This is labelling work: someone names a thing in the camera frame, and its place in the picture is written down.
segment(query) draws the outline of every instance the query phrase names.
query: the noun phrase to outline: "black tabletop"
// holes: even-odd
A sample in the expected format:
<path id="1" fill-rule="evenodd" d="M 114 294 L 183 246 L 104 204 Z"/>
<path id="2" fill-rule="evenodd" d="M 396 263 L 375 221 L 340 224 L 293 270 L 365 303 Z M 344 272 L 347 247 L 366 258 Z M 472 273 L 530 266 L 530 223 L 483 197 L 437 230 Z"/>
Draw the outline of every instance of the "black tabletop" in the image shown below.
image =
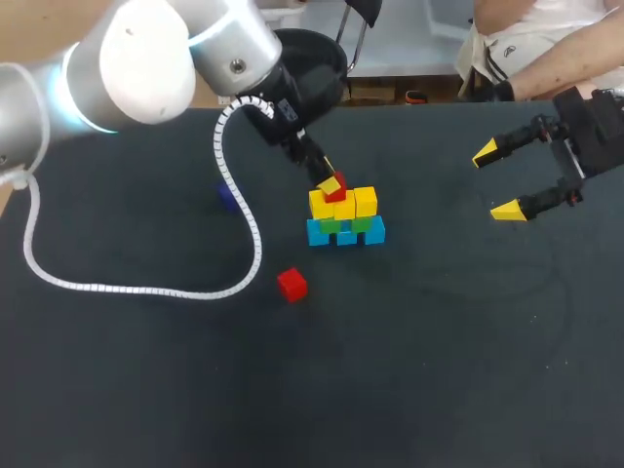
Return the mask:
<path id="1" fill-rule="evenodd" d="M 0 220 L 0 466 L 585 467 L 624 463 L 624 172 L 524 224 L 488 210 L 555 182 L 488 139 L 550 105 L 339 109 L 312 129 L 374 185 L 384 246 L 307 247 L 303 170 L 234 119 L 226 158 L 264 242 L 213 302 L 69 292 Z M 220 204 L 217 114 L 58 146 L 34 251 L 70 281 L 214 291 L 251 236 Z M 288 305 L 295 266 L 309 296 Z"/>

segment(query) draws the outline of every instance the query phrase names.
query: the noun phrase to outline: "human arm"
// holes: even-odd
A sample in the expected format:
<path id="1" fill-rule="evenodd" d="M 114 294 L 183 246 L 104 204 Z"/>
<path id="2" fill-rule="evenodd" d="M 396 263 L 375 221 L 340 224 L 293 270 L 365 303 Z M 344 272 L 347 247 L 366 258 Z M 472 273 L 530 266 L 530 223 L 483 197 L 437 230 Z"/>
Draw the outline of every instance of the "human arm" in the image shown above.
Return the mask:
<path id="1" fill-rule="evenodd" d="M 535 0 L 475 0 L 475 25 L 489 36 L 520 21 Z"/>
<path id="2" fill-rule="evenodd" d="M 624 6 L 624 0 L 604 0 L 604 7 L 608 12 Z"/>
<path id="3" fill-rule="evenodd" d="M 531 99 L 624 65 L 624 9 L 570 34 L 512 76 L 515 100 Z"/>

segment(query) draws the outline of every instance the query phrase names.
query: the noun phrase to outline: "cyan block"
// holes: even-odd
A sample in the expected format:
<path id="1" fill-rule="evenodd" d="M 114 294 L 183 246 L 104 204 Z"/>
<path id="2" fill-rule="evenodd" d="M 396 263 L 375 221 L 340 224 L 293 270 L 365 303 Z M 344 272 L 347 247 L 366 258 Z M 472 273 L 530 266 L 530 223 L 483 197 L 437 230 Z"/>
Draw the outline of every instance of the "cyan block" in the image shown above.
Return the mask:
<path id="1" fill-rule="evenodd" d="M 339 246 L 354 246 L 358 243 L 358 235 L 351 231 L 338 232 L 335 239 Z"/>
<path id="2" fill-rule="evenodd" d="M 308 219 L 308 245 L 310 247 L 327 246 L 330 244 L 330 235 L 321 232 L 321 221 L 319 219 Z"/>
<path id="3" fill-rule="evenodd" d="M 383 224 L 381 216 L 375 216 L 372 218 L 370 229 L 364 233 L 364 243 L 367 246 L 373 246 L 384 242 L 386 242 L 386 226 Z"/>

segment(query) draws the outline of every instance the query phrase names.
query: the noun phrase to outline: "white cable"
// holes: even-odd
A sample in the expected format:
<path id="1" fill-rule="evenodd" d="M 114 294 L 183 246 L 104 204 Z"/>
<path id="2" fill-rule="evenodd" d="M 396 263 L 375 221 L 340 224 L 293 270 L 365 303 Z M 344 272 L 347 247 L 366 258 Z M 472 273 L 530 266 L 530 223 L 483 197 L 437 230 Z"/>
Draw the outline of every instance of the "white cable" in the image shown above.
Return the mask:
<path id="1" fill-rule="evenodd" d="M 268 102 L 258 97 L 242 97 L 241 99 L 234 100 L 228 107 L 223 110 L 214 128 L 214 156 L 216 158 L 216 164 L 221 172 L 221 175 L 223 176 L 223 179 L 225 180 L 225 183 L 230 189 L 232 195 L 234 196 L 236 203 L 238 203 L 239 207 L 241 208 L 243 216 L 245 217 L 249 225 L 250 231 L 252 232 L 253 238 L 252 266 L 245 278 L 243 278 L 238 284 L 219 292 L 187 292 L 166 288 L 72 283 L 56 278 L 55 276 L 46 272 L 43 268 L 41 268 L 41 266 L 39 266 L 32 253 L 32 239 L 34 236 L 35 226 L 37 224 L 39 209 L 41 207 L 41 194 L 39 191 L 39 185 L 34 175 L 32 175 L 31 173 L 24 173 L 22 171 L 19 171 L 19 174 L 15 175 L 11 175 L 12 173 L 10 173 L 5 177 L 5 179 L 9 181 L 12 179 L 12 177 L 25 177 L 28 183 L 28 187 L 30 189 L 30 213 L 28 215 L 28 221 L 26 223 L 26 229 L 23 238 L 23 253 L 30 269 L 42 280 L 52 285 L 58 286 L 59 288 L 90 293 L 166 295 L 185 299 L 214 300 L 228 297 L 242 291 L 254 279 L 260 268 L 260 263 L 262 261 L 262 240 L 260 238 L 260 231 L 258 230 L 254 215 L 252 214 L 247 202 L 243 198 L 240 190 L 236 186 L 236 183 L 234 182 L 234 179 L 232 178 L 232 175 L 230 174 L 229 170 L 227 169 L 227 165 L 225 164 L 225 158 L 222 148 L 222 139 L 223 133 L 225 131 L 225 126 L 231 116 L 234 114 L 234 112 L 236 112 L 236 110 L 247 105 L 252 105 L 258 108 L 266 117 L 270 119 L 273 118 L 273 107 Z"/>

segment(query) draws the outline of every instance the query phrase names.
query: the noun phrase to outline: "red block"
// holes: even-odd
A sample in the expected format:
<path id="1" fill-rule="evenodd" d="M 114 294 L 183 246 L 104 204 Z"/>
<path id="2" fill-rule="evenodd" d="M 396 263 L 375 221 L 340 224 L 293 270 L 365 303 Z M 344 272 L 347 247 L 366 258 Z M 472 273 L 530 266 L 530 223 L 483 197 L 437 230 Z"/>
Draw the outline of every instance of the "red block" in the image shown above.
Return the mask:
<path id="1" fill-rule="evenodd" d="M 340 184 L 340 189 L 333 192 L 332 195 L 325 195 L 326 203 L 344 202 L 347 199 L 347 181 L 344 179 L 342 173 L 336 172 L 335 179 Z"/>
<path id="2" fill-rule="evenodd" d="M 296 268 L 291 268 L 277 277 L 282 294 L 288 302 L 302 300 L 308 294 L 308 283 Z"/>

